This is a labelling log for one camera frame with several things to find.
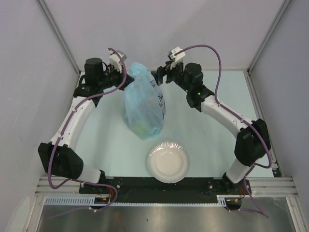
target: light blue plastic bag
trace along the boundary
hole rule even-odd
[[[141,139],[156,137],[162,130],[166,112],[163,93],[144,65],[133,63],[129,75],[134,82],[125,88],[121,116]]]

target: gray wall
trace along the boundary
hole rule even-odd
[[[216,48],[224,68],[246,69],[283,0],[46,0],[79,68],[108,46],[124,51],[126,64],[157,69],[169,50],[195,44]],[[206,49],[186,60],[218,69]]]
[[[285,176],[309,215],[309,1],[295,0],[253,70]]]
[[[33,195],[42,165],[37,148],[60,126],[76,75],[35,0],[0,7],[0,231]]]

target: white plate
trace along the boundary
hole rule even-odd
[[[190,159],[183,146],[163,142],[150,151],[147,164],[151,174],[159,181],[176,183],[186,176]]]

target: table surface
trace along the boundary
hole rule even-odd
[[[218,72],[204,72],[204,85],[215,89]],[[187,177],[221,177],[235,159],[236,139],[215,119],[189,107],[186,93],[175,83],[161,85],[166,103],[164,126],[157,138],[141,140],[120,115],[122,91],[103,96],[79,138],[76,153],[84,163],[107,176],[152,176],[149,151],[163,141],[181,144],[190,157]],[[243,72],[222,72],[218,97],[237,112],[256,119]],[[259,160],[267,164],[267,157]],[[270,169],[255,167],[251,177],[273,177]]]
[[[252,212],[231,212],[223,207],[113,206],[102,212],[74,206],[45,205],[38,232],[295,232],[285,198],[257,198],[270,219]],[[253,208],[250,198],[242,208]]]

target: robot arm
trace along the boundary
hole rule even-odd
[[[117,52],[123,60],[126,58],[124,53]],[[95,110],[101,97],[87,101],[85,99],[103,93],[105,89],[112,86],[119,86],[123,80],[120,59],[115,53],[110,55],[110,64],[105,64],[105,70],[103,64],[105,63],[99,58],[91,58],[86,61],[84,66],[85,75],[81,77],[79,85],[75,89],[72,105],[66,118],[50,142],[40,144],[38,152],[46,173],[48,173],[52,150],[60,138],[53,159],[52,175],[83,182],[105,183],[105,173],[102,170],[85,165],[83,160],[74,152],[84,125]],[[134,79],[127,75],[126,82],[120,89],[124,90],[133,81]]]
[[[266,153],[257,135],[243,123],[243,120],[252,122],[252,126],[259,132],[268,149],[270,149],[266,123],[261,119],[253,121],[242,116],[242,120],[240,120],[221,107],[221,105],[224,105],[231,109],[220,100],[218,104],[214,93],[203,85],[203,72],[199,64],[188,63],[185,68],[183,67],[185,53],[179,53],[180,51],[179,47],[171,50],[166,65],[152,71],[151,74],[158,85],[163,83],[163,77],[166,75],[166,83],[173,81],[187,93],[186,99],[191,108],[196,108],[198,111],[213,117],[234,135],[236,138],[234,150],[236,158],[223,178],[232,184],[237,184],[244,178],[251,166]]]

